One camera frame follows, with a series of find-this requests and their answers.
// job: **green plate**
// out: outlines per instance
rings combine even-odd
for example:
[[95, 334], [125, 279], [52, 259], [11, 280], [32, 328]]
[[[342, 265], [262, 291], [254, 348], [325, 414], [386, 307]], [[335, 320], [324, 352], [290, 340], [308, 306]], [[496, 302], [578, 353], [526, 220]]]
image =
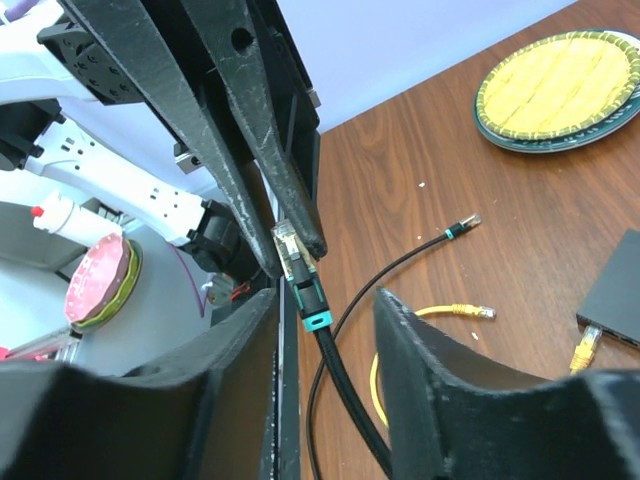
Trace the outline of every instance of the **green plate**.
[[[628, 33], [618, 32], [615, 30], [606, 30], [606, 32], [620, 36], [640, 51], [640, 40], [638, 38]], [[487, 140], [499, 147], [522, 153], [551, 153], [582, 147], [583, 145], [600, 140], [601, 138], [615, 132], [630, 122], [639, 112], [640, 85], [636, 87], [629, 97], [629, 100], [627, 100], [627, 102], [618, 110], [612, 113], [609, 117], [585, 130], [581, 130], [571, 135], [546, 140], [516, 140], [498, 135], [497, 133], [489, 130], [478, 118], [475, 100], [473, 104], [474, 120], [476, 122], [476, 126], [480, 130], [480, 133], [482, 133]]]
[[95, 317], [89, 318], [83, 322], [72, 323], [71, 328], [75, 332], [84, 335], [95, 331], [111, 320], [131, 296], [131, 293], [138, 282], [138, 278], [140, 277], [140, 271], [142, 270], [142, 247], [133, 240], [127, 240], [127, 242], [134, 254], [131, 255], [127, 275], [122, 280], [122, 285], [118, 289], [118, 292]]

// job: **wood grain tabletop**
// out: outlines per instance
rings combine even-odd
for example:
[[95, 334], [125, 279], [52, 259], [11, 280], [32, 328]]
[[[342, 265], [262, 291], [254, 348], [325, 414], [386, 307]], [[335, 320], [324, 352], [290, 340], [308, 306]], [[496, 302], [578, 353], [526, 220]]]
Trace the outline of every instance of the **wood grain tabletop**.
[[[624, 232], [640, 229], [640, 119], [592, 145], [535, 156], [485, 140], [472, 105], [484, 77], [510, 53], [588, 28], [640, 36], [640, 2], [582, 0], [323, 135], [319, 208], [329, 254], [319, 272], [335, 318], [389, 262], [478, 212], [482, 225], [420, 255], [384, 285], [416, 309], [494, 307], [495, 321], [430, 321], [508, 366], [549, 379], [567, 374], [581, 337], [576, 310]], [[373, 294], [338, 341], [372, 416]], [[319, 359], [313, 336], [301, 333], [302, 418]], [[637, 368], [640, 353], [605, 339], [593, 367]], [[302, 429], [302, 478], [310, 479]], [[324, 479], [383, 478], [328, 378], [315, 431]]]

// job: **wooden table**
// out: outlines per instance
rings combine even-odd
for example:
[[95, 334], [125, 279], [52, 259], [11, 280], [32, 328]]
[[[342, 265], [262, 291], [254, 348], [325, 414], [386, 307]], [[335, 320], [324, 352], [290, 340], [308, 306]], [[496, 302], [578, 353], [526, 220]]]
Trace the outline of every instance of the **wooden table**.
[[[640, 3], [582, 0], [323, 136], [319, 206], [330, 253], [319, 272], [335, 317], [386, 264], [479, 212], [480, 227], [400, 268], [385, 285], [414, 308], [492, 306], [493, 322], [431, 321], [511, 367], [550, 379], [567, 374], [581, 337], [576, 310], [625, 230], [640, 229], [640, 120], [593, 145], [533, 156], [486, 141], [471, 107], [484, 77], [510, 53], [587, 28], [640, 35]], [[339, 347], [374, 415], [372, 299], [373, 292], [351, 316]], [[300, 341], [305, 412], [319, 354], [313, 336]], [[640, 354], [605, 339], [594, 366], [640, 367]], [[323, 477], [383, 478], [328, 378], [317, 406]], [[311, 478], [304, 440], [302, 451], [303, 478]]]

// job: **pink plate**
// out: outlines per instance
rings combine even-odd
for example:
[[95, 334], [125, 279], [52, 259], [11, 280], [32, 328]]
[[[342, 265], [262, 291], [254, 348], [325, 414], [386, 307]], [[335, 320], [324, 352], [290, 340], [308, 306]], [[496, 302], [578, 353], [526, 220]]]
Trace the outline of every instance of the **pink plate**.
[[113, 299], [127, 274], [130, 257], [129, 245], [117, 233], [91, 247], [67, 290], [64, 314], [70, 323], [96, 316]]

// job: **metal connector tip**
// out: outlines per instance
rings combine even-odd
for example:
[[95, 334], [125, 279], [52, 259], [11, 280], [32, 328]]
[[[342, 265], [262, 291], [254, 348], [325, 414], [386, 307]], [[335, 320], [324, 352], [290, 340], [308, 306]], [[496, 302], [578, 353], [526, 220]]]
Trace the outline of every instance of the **metal connector tip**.
[[496, 310], [495, 308], [491, 308], [491, 307], [480, 307], [478, 316], [493, 320], [494, 318], [496, 318]]
[[477, 225], [480, 225], [481, 223], [482, 223], [482, 217], [477, 213], [474, 213], [470, 217], [460, 221], [460, 224], [463, 227], [467, 227], [467, 228], [473, 228]]

